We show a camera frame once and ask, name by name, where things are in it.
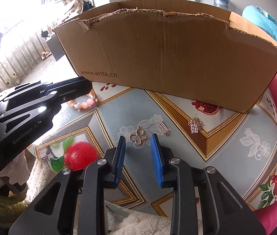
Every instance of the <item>silver screw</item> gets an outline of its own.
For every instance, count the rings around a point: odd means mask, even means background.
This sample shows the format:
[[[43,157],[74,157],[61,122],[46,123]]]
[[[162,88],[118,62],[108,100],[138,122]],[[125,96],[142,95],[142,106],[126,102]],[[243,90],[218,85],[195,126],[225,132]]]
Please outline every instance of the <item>silver screw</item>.
[[[172,164],[179,164],[180,163],[180,159],[179,158],[176,158],[176,157],[174,157],[174,158],[172,158],[171,160],[170,160],[170,162],[172,163]]]
[[[210,174],[216,173],[216,169],[214,167],[212,167],[212,166],[207,167],[206,170]]]
[[[104,158],[97,160],[98,165],[105,165],[106,163],[107,163],[107,160]]]
[[[68,175],[70,172],[71,172],[71,169],[69,169],[69,168],[63,168],[61,170],[61,173],[64,174],[64,175]]]

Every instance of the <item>floor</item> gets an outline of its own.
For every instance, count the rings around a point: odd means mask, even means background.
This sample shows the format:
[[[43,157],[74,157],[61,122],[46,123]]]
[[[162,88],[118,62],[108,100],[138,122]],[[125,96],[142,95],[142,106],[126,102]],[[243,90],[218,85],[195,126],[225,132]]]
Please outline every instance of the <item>floor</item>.
[[[21,81],[20,84],[38,81],[53,83],[63,80],[76,78],[77,74],[72,69],[66,56],[63,56],[58,61],[53,55],[39,63],[33,70]]]

